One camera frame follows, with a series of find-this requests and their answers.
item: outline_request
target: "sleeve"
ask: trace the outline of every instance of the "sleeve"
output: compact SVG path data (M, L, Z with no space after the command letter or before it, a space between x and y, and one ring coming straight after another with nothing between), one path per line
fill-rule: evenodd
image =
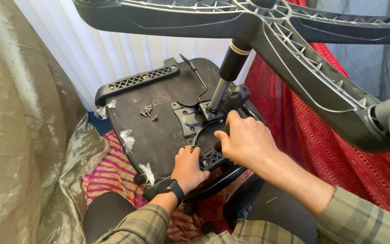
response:
M390 213L336 186L318 220L317 243L390 244Z
M115 229L95 243L103 244L163 244L169 225L168 213L159 205L147 204L128 214Z

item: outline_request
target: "red patterned cloth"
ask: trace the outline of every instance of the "red patterned cloth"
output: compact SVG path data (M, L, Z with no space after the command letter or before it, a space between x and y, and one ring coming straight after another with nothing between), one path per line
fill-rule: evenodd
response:
M303 0L290 2L306 5ZM325 44L311 46L347 75ZM364 153L351 147L258 55L245 84L251 89L250 100L266 120L278 148L322 180L390 212L390 153Z

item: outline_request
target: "left hand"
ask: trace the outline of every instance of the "left hand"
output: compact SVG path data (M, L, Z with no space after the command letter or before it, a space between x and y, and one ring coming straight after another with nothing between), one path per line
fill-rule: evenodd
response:
M206 180L210 172L199 169L198 159L201 149L191 146L180 148L176 155L176 166L171 174L171 179L176 179L185 195L195 189L201 182Z

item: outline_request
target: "chair seat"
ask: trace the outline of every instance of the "chair seat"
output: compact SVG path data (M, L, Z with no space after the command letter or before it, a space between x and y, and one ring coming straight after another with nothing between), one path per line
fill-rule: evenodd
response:
M211 99L220 79L219 68L207 59L193 60L208 88L201 100ZM139 168L139 164L150 163L156 180L172 173L175 155L179 148L187 145L180 121L171 109L171 103L178 101L185 105L196 104L198 94L204 90L197 75L186 63L179 63L178 68L179 73L106 97L106 103L116 100L116 107L108 108L107 112L123 148L120 132L133 130L130 136L135 138L135 143L131 152L126 152L129 162L140 175L144 172ZM153 110L151 117L146 118L140 112L148 105L151 105ZM154 122L153 115L158 116ZM217 142L213 133L223 126L224 124L218 124L202 130L195 146L200 147L203 153L212 150Z

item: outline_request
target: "black pants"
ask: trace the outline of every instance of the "black pants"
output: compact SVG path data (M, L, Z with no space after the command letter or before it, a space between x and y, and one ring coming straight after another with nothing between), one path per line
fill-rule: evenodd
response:
M128 214L132 204L115 192L98 196L85 214L84 229L87 244L115 228ZM272 222L298 236L306 244L316 241L316 219L291 195L266 182L247 217L249 220ZM165 243L173 241L166 237Z

